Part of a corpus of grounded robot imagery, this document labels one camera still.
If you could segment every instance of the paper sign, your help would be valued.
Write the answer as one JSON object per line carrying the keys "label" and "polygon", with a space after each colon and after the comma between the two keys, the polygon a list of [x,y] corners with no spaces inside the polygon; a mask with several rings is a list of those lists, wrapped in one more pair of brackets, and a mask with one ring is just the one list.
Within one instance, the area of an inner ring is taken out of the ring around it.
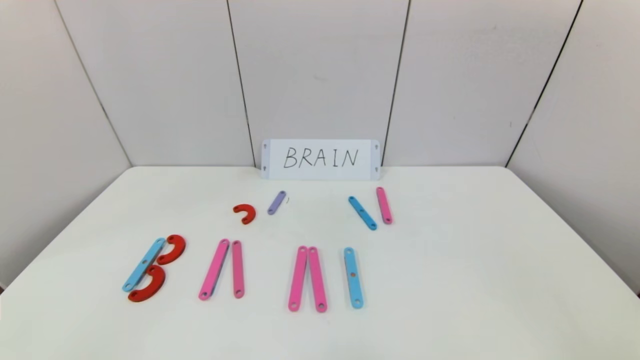
{"label": "paper sign", "polygon": [[264,179],[378,180],[380,143],[377,140],[265,140],[261,170]]}

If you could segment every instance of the pink strip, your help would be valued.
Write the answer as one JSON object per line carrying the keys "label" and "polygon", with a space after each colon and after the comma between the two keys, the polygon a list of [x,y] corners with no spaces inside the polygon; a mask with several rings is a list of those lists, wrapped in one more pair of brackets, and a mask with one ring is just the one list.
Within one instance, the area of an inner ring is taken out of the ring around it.
{"label": "pink strip", "polygon": [[229,240],[220,240],[218,249],[216,250],[215,255],[213,255],[213,260],[211,260],[211,266],[209,266],[207,276],[204,278],[202,289],[200,289],[200,294],[198,295],[198,298],[200,298],[200,300],[207,300],[211,297],[211,293],[213,293],[213,289],[215,289],[216,287],[216,282],[218,282],[218,277],[220,276],[220,268],[222,267],[222,262],[225,260],[228,249]]}
{"label": "pink strip", "polygon": [[244,270],[242,267],[242,243],[236,240],[232,244],[231,253],[234,263],[234,296],[240,299],[244,296]]}
{"label": "pink strip", "polygon": [[382,221],[384,221],[385,224],[391,224],[394,221],[394,218],[391,217],[391,210],[389,210],[389,203],[387,202],[385,189],[379,186],[376,189],[376,193],[378,193],[378,204],[380,204]]}
{"label": "pink strip", "polygon": [[309,270],[311,270],[311,284],[314,287],[316,310],[318,313],[324,313],[326,311],[326,297],[324,295],[320,258],[318,257],[318,249],[315,247],[309,248]]}
{"label": "pink strip", "polygon": [[289,310],[298,311],[300,300],[302,300],[302,285],[305,282],[305,270],[307,269],[307,247],[298,248],[296,266],[293,270],[293,281],[291,282],[291,294],[289,295]]}

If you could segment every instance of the red curved piece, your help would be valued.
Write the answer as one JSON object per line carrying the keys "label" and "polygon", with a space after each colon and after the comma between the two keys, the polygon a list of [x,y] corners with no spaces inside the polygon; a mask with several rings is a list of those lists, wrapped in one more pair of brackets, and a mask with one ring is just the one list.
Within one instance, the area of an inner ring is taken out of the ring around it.
{"label": "red curved piece", "polygon": [[246,211],[246,216],[242,218],[242,223],[244,225],[249,224],[255,218],[255,208],[249,204],[234,206],[234,213],[239,213],[240,211]]}
{"label": "red curved piece", "polygon": [[173,249],[168,254],[158,256],[158,265],[167,265],[176,260],[182,255],[184,248],[187,247],[186,241],[180,235],[171,235],[166,239],[166,242],[173,244]]}
{"label": "red curved piece", "polygon": [[147,269],[147,274],[151,275],[151,283],[146,288],[134,290],[129,293],[129,300],[133,302],[141,302],[154,296],[155,293],[162,288],[164,284],[164,270],[157,265],[151,265]]}

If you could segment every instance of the white wall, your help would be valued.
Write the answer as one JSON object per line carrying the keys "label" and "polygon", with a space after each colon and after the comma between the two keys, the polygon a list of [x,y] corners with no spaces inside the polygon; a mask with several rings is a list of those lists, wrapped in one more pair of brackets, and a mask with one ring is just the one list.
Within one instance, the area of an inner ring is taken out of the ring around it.
{"label": "white wall", "polygon": [[408,0],[230,0],[256,161],[267,138],[383,145]]}
{"label": "white wall", "polygon": [[584,1],[509,163],[640,290],[640,3]]}
{"label": "white wall", "polygon": [[226,2],[58,6],[133,165],[253,165]]}
{"label": "white wall", "polygon": [[0,2],[0,286],[129,162],[53,1]]}
{"label": "white wall", "polygon": [[383,164],[504,166],[579,3],[412,1]]}

